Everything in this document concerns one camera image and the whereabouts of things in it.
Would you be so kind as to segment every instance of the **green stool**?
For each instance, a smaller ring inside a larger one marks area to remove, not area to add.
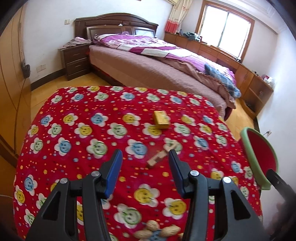
[[[261,190],[270,190],[271,183],[266,178],[268,169],[278,171],[278,161],[268,140],[258,131],[245,127],[240,133],[239,144],[247,155],[253,176]]]

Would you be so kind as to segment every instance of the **air conditioner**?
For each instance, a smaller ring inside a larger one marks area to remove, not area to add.
[[[175,5],[178,3],[179,0],[166,0],[166,1],[171,3],[172,5]]]

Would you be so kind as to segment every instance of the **electrical outlet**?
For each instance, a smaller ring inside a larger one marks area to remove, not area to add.
[[[38,66],[38,67],[36,68],[36,71],[37,71],[37,73],[38,73],[38,72],[40,72],[40,71],[42,71],[42,70],[44,70],[44,69],[46,69],[46,64]]]
[[[41,65],[36,68],[37,73],[40,72],[41,70],[42,70]]]

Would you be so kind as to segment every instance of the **window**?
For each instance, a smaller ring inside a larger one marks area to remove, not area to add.
[[[204,1],[197,24],[202,41],[243,59],[254,20],[226,6]]]

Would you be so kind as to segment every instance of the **wooden headboard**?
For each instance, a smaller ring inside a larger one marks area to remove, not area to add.
[[[75,19],[75,37],[91,39],[101,34],[120,34],[127,31],[132,35],[155,36],[158,24],[129,13],[108,13],[97,17]]]

